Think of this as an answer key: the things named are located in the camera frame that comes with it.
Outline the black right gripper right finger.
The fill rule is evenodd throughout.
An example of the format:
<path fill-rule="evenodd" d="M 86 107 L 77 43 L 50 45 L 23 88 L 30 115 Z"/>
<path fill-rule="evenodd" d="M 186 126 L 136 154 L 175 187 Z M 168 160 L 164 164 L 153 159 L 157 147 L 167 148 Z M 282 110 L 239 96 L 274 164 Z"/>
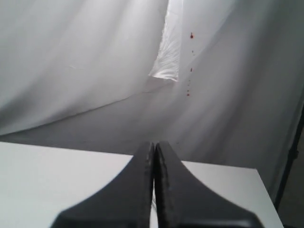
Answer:
<path fill-rule="evenodd" d="M 258 228 L 259 218 L 213 192 L 181 162 L 168 142 L 154 154 L 154 186 L 161 228 Z"/>

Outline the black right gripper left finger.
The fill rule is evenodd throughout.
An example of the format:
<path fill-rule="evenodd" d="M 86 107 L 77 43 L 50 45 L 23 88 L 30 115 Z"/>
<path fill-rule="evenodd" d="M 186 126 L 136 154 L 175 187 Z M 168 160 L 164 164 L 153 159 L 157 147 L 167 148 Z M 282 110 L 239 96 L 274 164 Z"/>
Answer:
<path fill-rule="evenodd" d="M 62 211 L 55 228 L 148 228 L 155 147 L 142 144 L 121 172 L 101 190 Z"/>

